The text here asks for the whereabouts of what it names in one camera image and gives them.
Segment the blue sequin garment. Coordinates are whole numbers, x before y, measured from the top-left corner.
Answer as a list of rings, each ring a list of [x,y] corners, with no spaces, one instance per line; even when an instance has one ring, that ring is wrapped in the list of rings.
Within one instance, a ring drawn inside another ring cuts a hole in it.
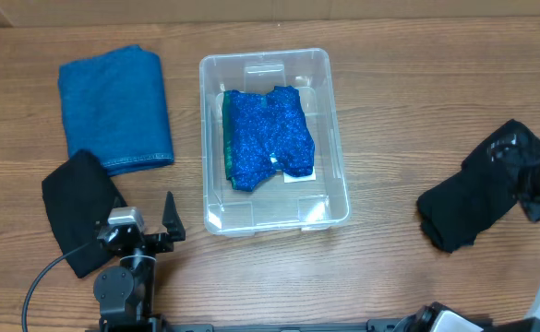
[[[222,130],[225,177],[234,190],[252,192],[276,172],[306,176],[314,169],[315,142],[292,86],[225,91]]]

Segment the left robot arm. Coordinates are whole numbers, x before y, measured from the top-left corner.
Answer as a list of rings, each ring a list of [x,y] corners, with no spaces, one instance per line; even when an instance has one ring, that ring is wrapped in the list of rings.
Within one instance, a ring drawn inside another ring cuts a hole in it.
[[[100,305],[101,331],[153,331],[170,329],[161,314],[153,312],[156,255],[170,253],[186,239],[172,193],[166,194],[162,213],[165,232],[147,234],[136,207],[115,207],[100,222],[96,240],[119,258],[95,279],[93,293]]]

